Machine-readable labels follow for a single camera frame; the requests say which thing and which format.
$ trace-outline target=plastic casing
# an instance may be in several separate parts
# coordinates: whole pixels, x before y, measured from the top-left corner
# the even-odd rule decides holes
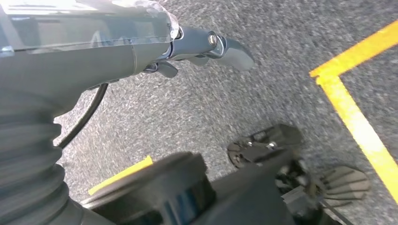
[[[0,224],[111,225],[69,198],[53,146],[81,93],[140,73],[170,46],[174,16],[150,1],[0,4]]]

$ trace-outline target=gray carpet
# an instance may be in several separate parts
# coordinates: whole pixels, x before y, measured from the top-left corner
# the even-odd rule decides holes
[[[239,73],[211,62],[175,63],[179,75],[137,75],[110,85],[102,105],[67,147],[60,164],[71,196],[83,200],[104,179],[150,155],[202,153],[209,177],[234,171],[225,146],[278,122],[298,126],[302,156],[322,171],[351,165],[372,179],[371,194],[341,208],[354,224],[397,225],[398,207],[308,72],[398,18],[396,0],[163,0],[181,24],[213,29],[245,43],[256,59]],[[398,159],[398,47],[342,76],[343,82]],[[95,92],[57,118],[62,136]]]

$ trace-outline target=black plastic part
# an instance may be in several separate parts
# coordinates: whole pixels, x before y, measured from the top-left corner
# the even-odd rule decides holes
[[[323,198],[332,207],[362,200],[370,191],[370,180],[367,175],[347,166],[326,171],[319,182]]]
[[[281,149],[298,146],[302,140],[296,127],[278,124],[230,144],[228,157],[235,167],[243,168],[250,163],[262,163]]]
[[[295,225],[275,185],[275,175],[292,160],[283,150],[263,166],[247,165],[212,183],[217,201],[192,225]]]
[[[202,156],[178,153],[99,190],[83,204],[117,224],[188,225],[214,200]]]

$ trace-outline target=yellow line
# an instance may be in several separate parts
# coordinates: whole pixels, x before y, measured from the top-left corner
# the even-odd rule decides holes
[[[398,44],[398,20],[310,72],[311,77],[339,76]]]
[[[398,20],[310,72],[398,204],[398,165],[338,76],[398,44]]]
[[[91,188],[88,191],[88,193],[90,195],[93,195],[93,194],[95,194],[95,192],[99,191],[100,189],[102,189],[102,188],[104,188],[104,187],[124,178],[124,177],[127,177],[137,171],[140,171],[152,164],[153,164],[152,158],[150,156],[147,156],[143,161],[123,170],[122,172],[116,174],[115,176],[113,176],[113,177],[103,181],[102,183],[96,185],[95,187]]]
[[[354,99],[338,76],[319,77],[317,83],[323,88],[355,141],[398,204],[398,165],[362,114]]]

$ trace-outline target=metal screw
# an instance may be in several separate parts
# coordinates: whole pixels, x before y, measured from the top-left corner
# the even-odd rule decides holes
[[[217,36],[215,34],[209,35],[209,43],[211,44],[211,46],[217,45]]]

